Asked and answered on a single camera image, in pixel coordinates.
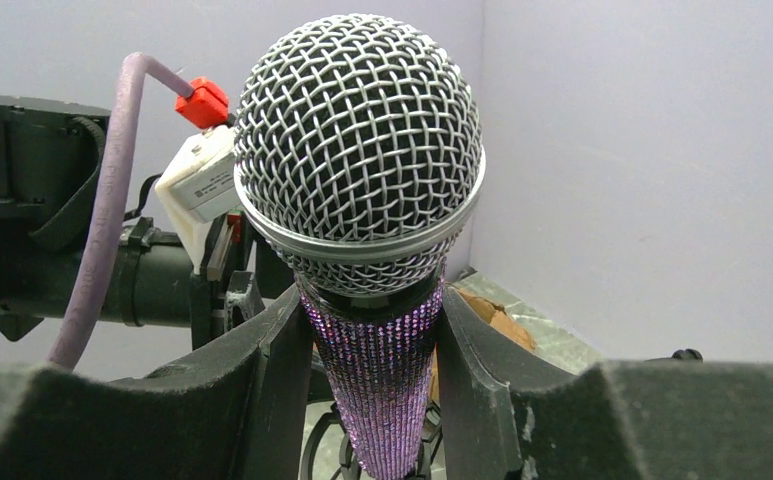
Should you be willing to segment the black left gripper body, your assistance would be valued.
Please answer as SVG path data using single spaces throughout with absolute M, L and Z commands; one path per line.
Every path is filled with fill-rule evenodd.
M 241 211 L 217 218 L 189 279 L 191 347 L 197 350 L 255 317 L 292 283 L 291 269 Z

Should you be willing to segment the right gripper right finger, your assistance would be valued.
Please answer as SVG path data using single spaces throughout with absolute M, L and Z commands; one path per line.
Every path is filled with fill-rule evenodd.
M 601 361 L 572 374 L 453 288 L 437 328 L 451 479 L 773 479 L 773 364 Z

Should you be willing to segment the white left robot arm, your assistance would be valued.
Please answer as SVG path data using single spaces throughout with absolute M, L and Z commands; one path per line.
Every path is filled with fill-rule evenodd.
M 0 96 L 0 338 L 18 341 L 65 313 L 108 123 L 102 108 Z M 290 287 L 290 269 L 243 220 L 215 222 L 209 243 L 225 259 L 194 265 L 174 233 L 129 211 L 101 320 L 184 328 L 201 347 Z

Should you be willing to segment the brown cardboard box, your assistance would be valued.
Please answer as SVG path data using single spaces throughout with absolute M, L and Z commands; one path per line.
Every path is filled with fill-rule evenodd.
M 470 293 L 468 290 L 451 284 L 461 298 L 469 305 L 472 311 L 487 325 L 513 341 L 521 348 L 536 353 L 538 343 L 535 338 L 521 325 L 519 325 L 507 312 L 502 304 L 496 303 L 486 297 Z M 438 346 L 434 348 L 432 356 L 432 375 L 430 382 L 431 402 L 440 405 L 440 386 L 438 374 Z

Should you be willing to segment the purple glitter microphone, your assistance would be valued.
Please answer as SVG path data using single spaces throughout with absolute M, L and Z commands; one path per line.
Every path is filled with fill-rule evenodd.
M 338 14 L 258 60 L 234 128 L 245 214 L 292 270 L 359 464 L 416 465 L 448 251 L 486 169 L 469 83 L 408 23 Z

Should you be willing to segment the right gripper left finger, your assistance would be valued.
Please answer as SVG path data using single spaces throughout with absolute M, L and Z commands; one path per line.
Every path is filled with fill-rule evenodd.
M 294 479 L 311 354 L 289 289 L 145 378 L 0 364 L 0 479 Z

